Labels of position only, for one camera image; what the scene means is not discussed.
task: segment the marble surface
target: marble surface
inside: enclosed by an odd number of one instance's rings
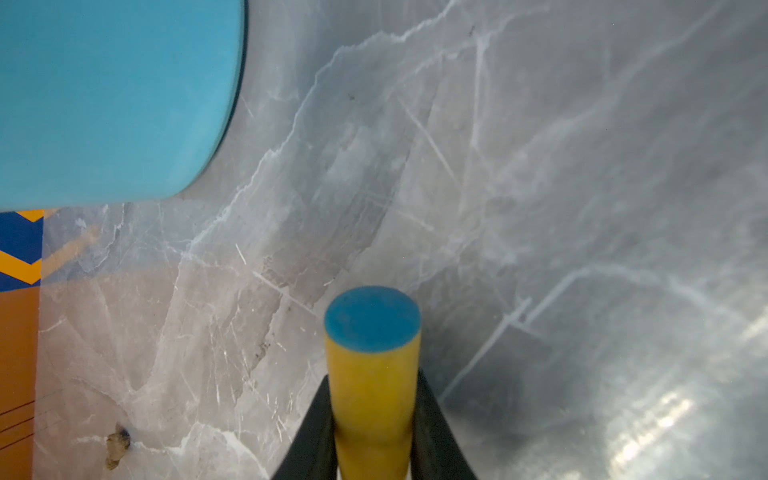
[[[481,479],[768,475],[768,4],[253,0],[227,136],[69,208],[35,477],[268,478],[341,291],[422,308]],[[113,472],[104,437],[133,445]]]

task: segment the white vein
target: white vein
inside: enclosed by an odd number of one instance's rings
[[[253,453],[251,449],[249,449],[245,444],[243,444],[239,438],[237,438],[237,435],[235,435],[234,432],[230,432],[228,430],[222,430],[219,429],[213,425],[208,425],[206,423],[201,422],[195,422],[194,425],[192,425],[192,428],[190,429],[189,433],[187,433],[179,442],[179,445],[176,447],[170,447],[165,446],[165,451],[172,453],[176,456],[182,456],[185,453],[187,453],[187,446],[189,445],[190,439],[195,437],[197,440],[197,445],[199,448],[200,441],[205,439],[205,435],[200,430],[208,430],[210,433],[213,433],[214,435],[220,435],[221,438],[223,438],[224,442],[226,443],[227,447],[229,447],[230,451],[234,452],[237,457],[245,456],[247,458],[250,458],[253,460],[253,463],[256,464],[256,467],[259,470],[259,473],[261,477],[263,478],[269,478],[269,474],[266,471],[266,468],[264,468],[264,465],[261,463],[261,461],[256,457],[256,454]]]
[[[659,42],[653,48],[640,54],[639,58],[632,63],[630,67],[625,68],[620,74],[616,75],[615,79],[607,85],[606,92],[584,110],[572,116],[557,118],[546,127],[543,127],[533,138],[527,141],[525,145],[517,149],[506,167],[497,173],[495,184],[505,191],[509,190],[510,183],[517,184],[515,185],[515,191],[518,194],[526,195],[535,193],[537,187],[543,181],[545,168],[548,163],[546,160],[549,159],[548,157],[551,156],[561,141],[574,134],[584,125],[589,125],[589,122],[586,122],[586,120],[592,115],[600,114],[614,108],[621,99],[621,95],[626,90],[626,87],[640,72],[670,50],[685,44],[699,30],[701,30],[703,26],[711,21],[717,13],[722,10],[725,4],[726,2],[720,2],[713,5],[680,35],[668,41]],[[526,161],[530,152],[536,147],[545,149],[545,153],[536,155],[537,159],[535,162],[536,171],[534,180],[530,180],[531,186],[526,189],[523,185],[520,185],[519,182],[515,181],[515,170],[519,168],[520,161]]]
[[[447,387],[445,387],[445,390],[440,394],[439,401],[444,402],[445,399],[448,398],[449,395],[451,395],[451,392],[453,392],[453,389],[456,388],[456,386],[464,379],[464,377],[467,376],[468,373],[472,371],[472,369],[475,368],[475,365],[482,359],[482,357],[485,356],[486,353],[496,344],[496,341],[502,336],[502,333],[507,329],[508,326],[513,325],[514,323],[518,323],[520,316],[523,314],[525,309],[528,308],[528,305],[531,304],[531,299],[527,298],[525,299],[518,308],[515,309],[512,313],[508,315],[504,315],[504,318],[502,318],[502,321],[498,323],[496,328],[493,330],[491,335],[486,339],[486,341],[482,344],[480,349],[477,351],[477,353],[469,360],[469,362],[464,366],[463,369],[459,370],[458,374],[451,380],[451,382],[448,384]]]
[[[98,435],[91,435],[90,437],[77,437],[72,439],[72,443],[102,443],[106,442],[106,437],[100,437]]]
[[[271,158],[279,157],[279,155],[283,152],[283,149],[285,148],[285,146],[290,142],[291,139],[293,139],[293,136],[296,133],[296,126],[299,123],[299,119],[302,117],[303,113],[306,111],[307,105],[310,102],[310,98],[314,97],[314,94],[319,85],[320,78],[329,69],[331,69],[331,67],[339,60],[339,58],[341,58],[342,56],[344,56],[349,52],[362,51],[365,48],[367,48],[368,45],[371,45],[373,42],[376,42],[379,40],[388,40],[393,44],[402,44],[415,33],[420,32],[424,28],[432,26],[437,22],[441,21],[448,14],[448,12],[458,4],[459,4],[459,0],[451,0],[445,6],[445,8],[439,14],[437,14],[437,16],[432,18],[427,18],[426,20],[420,22],[417,26],[405,31],[402,35],[394,35],[394,34],[384,33],[380,31],[366,38],[359,44],[342,45],[341,47],[338,47],[336,51],[333,52],[331,59],[327,63],[325,63],[322,67],[320,67],[320,69],[315,73],[314,82],[310,87],[310,89],[307,91],[306,95],[304,96],[304,99],[301,101],[299,108],[296,110],[296,113],[293,116],[293,123],[291,124],[291,129],[288,132],[288,135],[283,140],[283,142],[276,149],[273,150],[270,148],[264,153],[264,155],[259,159],[256,170],[253,172],[253,174],[251,174],[249,181],[246,184],[244,184],[242,187],[237,189],[237,191],[233,195],[230,202],[221,210],[221,212],[218,215],[215,216],[215,218],[212,219],[211,222],[209,222],[208,225],[206,225],[206,227],[198,235],[195,236],[195,238],[192,239],[192,241],[190,242],[189,249],[192,250],[193,247],[200,244],[202,239],[204,239],[205,237],[208,236],[208,234],[213,232],[216,226],[218,226],[219,224],[221,224],[222,222],[224,222],[230,217],[232,212],[232,206],[240,199],[240,196],[242,196],[245,191],[248,191],[253,186],[258,174],[260,173],[260,169],[264,161],[269,160]]]
[[[660,275],[650,270],[632,269],[624,265],[612,263],[586,266],[574,270],[564,276],[554,288],[547,293],[544,299],[531,311],[531,313],[528,314],[526,323],[531,325],[541,313],[549,308],[576,280],[590,276],[607,276],[626,280],[636,285],[656,287],[678,296],[706,312],[726,316],[739,322],[746,322],[746,318],[739,313],[715,303],[703,293],[691,286],[685,285],[673,276]]]
[[[56,328],[57,326],[59,326],[62,323],[66,322],[66,321],[67,321],[67,317],[62,315],[61,317],[59,317],[59,319],[58,319],[58,321],[56,323],[54,323],[53,325],[49,326],[47,329],[40,330],[40,333],[48,333],[51,330],[53,330],[54,328]]]

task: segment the orange panel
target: orange panel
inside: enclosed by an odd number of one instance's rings
[[[32,437],[0,450],[0,478],[3,480],[27,480],[32,478]]]
[[[39,287],[0,293],[0,478],[31,478]]]
[[[43,216],[45,215],[45,212],[43,210],[26,210],[24,212],[16,212],[16,213],[31,222],[36,222],[41,218],[43,218]]]
[[[0,414],[35,401],[39,300],[39,287],[0,293]]]

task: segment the black line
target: black line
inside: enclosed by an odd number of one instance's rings
[[[15,425],[11,425],[11,426],[9,426],[9,427],[5,427],[3,430],[0,430],[0,433],[3,433],[5,430],[10,430],[10,429],[12,429],[13,427],[18,427],[18,426],[19,426],[19,425],[21,425],[22,423],[26,423],[26,422],[29,422],[30,420],[34,420],[34,419],[35,419],[35,417],[31,417],[31,418],[29,418],[29,419],[26,419],[26,420],[22,420],[21,422],[19,422],[19,423],[15,424]]]
[[[248,2],[249,0],[243,0],[243,51],[240,53],[240,72],[237,75],[237,85],[235,86],[235,94],[232,99],[232,107],[230,109],[230,114],[227,116],[227,122],[224,124],[224,129],[221,131],[221,138],[218,139],[219,143],[216,145],[216,148],[214,148],[213,153],[211,153],[210,157],[208,158],[208,162],[205,164],[205,167],[200,172],[200,174],[195,177],[195,180],[202,177],[203,173],[205,173],[208,170],[208,167],[210,164],[212,164],[212,160],[214,157],[216,157],[216,154],[219,153],[219,149],[221,149],[221,146],[224,145],[224,138],[227,136],[227,133],[229,133],[230,126],[232,125],[232,119],[235,116],[235,110],[237,109],[237,102],[240,100],[240,90],[243,87],[243,77],[245,76],[245,64],[246,59],[248,56],[248,22],[250,21],[250,13],[248,12]]]
[[[42,397],[38,397],[37,399],[34,399],[31,402],[26,402],[24,405],[19,405],[18,407],[14,407],[13,409],[5,410],[3,413],[0,413],[0,417],[5,415],[6,413],[13,412],[14,410],[18,410],[20,408],[26,407],[27,405],[31,405],[31,404],[37,402],[38,400],[47,399],[49,396],[53,396],[53,395],[55,395],[55,394],[57,394],[59,392],[62,392],[62,391],[64,391],[64,389],[58,389],[58,390],[55,390],[54,392],[51,392],[51,393],[49,393],[47,395],[43,395]]]
[[[4,411],[3,413],[0,413],[0,417],[2,417],[3,415],[5,415],[6,413],[10,413],[10,412],[13,412],[14,410],[18,410],[18,409],[20,409],[21,407],[26,407],[27,405],[31,405],[31,404],[33,404],[33,403],[35,403],[35,401],[34,401],[34,400],[32,400],[31,402],[26,402],[24,405],[19,405],[19,406],[18,406],[18,407],[16,407],[15,409],[6,410],[6,411]]]
[[[35,413],[35,418],[38,418],[38,417],[42,417],[43,415],[45,415],[45,414],[46,414],[46,413],[48,413],[48,412],[53,412],[54,410],[56,410],[56,409],[57,409],[58,407],[60,407],[60,406],[61,406],[61,405],[56,405],[56,406],[52,406],[52,407],[51,407],[50,409],[48,409],[48,410],[45,410],[44,412],[36,412],[36,413]]]
[[[28,439],[29,437],[33,436],[35,433],[36,433],[36,432],[32,432],[32,433],[30,433],[29,435],[27,435],[27,436],[25,436],[25,437],[21,437],[19,440],[16,440],[15,442],[11,442],[11,443],[7,444],[5,447],[2,447],[2,448],[0,449],[0,452],[2,452],[3,450],[5,450],[6,448],[8,448],[8,447],[9,447],[9,446],[11,446],[11,445],[16,445],[16,444],[17,444],[17,443],[19,443],[21,440],[26,440],[26,439]]]
[[[19,440],[16,440],[15,442],[11,442],[11,443],[9,443],[9,444],[7,444],[7,445],[3,446],[3,447],[0,447],[0,452],[2,452],[3,450],[5,450],[6,448],[8,448],[8,447],[9,447],[9,446],[11,446],[11,445],[16,445],[16,444],[17,444],[17,443],[19,443],[21,440],[25,440],[25,439],[28,439],[29,437],[31,437],[31,436],[33,436],[33,435],[35,435],[35,434],[37,434],[37,433],[40,433],[40,432],[42,432],[43,430],[47,430],[47,429],[50,429],[50,428],[51,428],[53,425],[58,425],[59,423],[61,423],[61,422],[63,422],[63,421],[64,421],[64,419],[61,419],[61,420],[59,420],[59,421],[58,421],[58,422],[56,422],[56,423],[52,423],[52,424],[48,425],[48,426],[47,426],[47,427],[45,427],[44,429],[35,430],[34,432],[30,433],[29,435],[27,435],[27,436],[25,436],[25,437],[21,437]]]

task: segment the yellow zigzag stripe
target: yellow zigzag stripe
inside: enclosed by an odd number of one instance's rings
[[[43,215],[45,215],[43,210],[27,210],[25,212],[16,212],[16,213],[26,218],[27,220],[31,221],[32,223],[40,220],[41,218],[43,218]]]
[[[42,265],[42,277],[47,277],[70,260],[78,257],[85,250],[85,247],[98,240],[98,238],[99,229],[93,226],[80,235],[79,238],[67,242],[63,247],[45,258],[45,262]]]
[[[0,273],[12,276],[17,280],[32,285],[40,280],[40,263],[38,260],[32,265],[16,257],[0,252]]]

